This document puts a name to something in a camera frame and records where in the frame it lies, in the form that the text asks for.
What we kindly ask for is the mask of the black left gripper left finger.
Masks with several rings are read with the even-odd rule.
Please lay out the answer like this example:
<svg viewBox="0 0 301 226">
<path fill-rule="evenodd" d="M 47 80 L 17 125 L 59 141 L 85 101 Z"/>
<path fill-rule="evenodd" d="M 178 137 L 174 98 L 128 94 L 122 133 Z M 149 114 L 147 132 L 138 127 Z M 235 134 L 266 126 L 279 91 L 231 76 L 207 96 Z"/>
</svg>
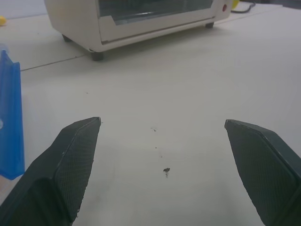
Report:
<svg viewBox="0 0 301 226">
<path fill-rule="evenodd" d="M 72 226 L 94 162 L 100 117 L 63 128 L 0 205 L 0 226 Z"/>
</svg>

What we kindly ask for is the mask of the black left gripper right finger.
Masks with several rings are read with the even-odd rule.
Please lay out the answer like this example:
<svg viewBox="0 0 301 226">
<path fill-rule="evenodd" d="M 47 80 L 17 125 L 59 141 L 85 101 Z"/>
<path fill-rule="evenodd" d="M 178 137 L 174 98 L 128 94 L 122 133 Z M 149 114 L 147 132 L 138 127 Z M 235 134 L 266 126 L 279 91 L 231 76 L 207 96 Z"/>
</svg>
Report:
<svg viewBox="0 0 301 226">
<path fill-rule="evenodd" d="M 274 131 L 227 119 L 235 164 L 265 226 L 301 226 L 301 157 Z"/>
</svg>

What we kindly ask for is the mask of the cream toaster oven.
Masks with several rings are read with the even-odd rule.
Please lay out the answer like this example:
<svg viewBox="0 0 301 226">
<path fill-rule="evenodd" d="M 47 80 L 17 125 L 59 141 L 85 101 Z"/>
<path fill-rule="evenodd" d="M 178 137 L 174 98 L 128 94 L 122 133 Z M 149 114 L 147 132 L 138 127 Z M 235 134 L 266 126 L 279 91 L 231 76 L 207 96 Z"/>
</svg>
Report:
<svg viewBox="0 0 301 226">
<path fill-rule="evenodd" d="M 52 27 L 94 61 L 105 51 L 230 16 L 233 0 L 44 0 Z"/>
</svg>

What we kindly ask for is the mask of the blue plastic bin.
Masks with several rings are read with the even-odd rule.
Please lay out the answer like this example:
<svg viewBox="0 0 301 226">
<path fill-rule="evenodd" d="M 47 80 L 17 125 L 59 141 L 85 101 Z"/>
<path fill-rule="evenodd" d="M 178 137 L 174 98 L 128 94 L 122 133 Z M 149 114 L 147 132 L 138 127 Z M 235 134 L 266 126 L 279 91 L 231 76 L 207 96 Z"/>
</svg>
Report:
<svg viewBox="0 0 301 226">
<path fill-rule="evenodd" d="M 24 132 L 20 64 L 0 53 L 0 175 L 14 180 L 24 174 Z"/>
</svg>

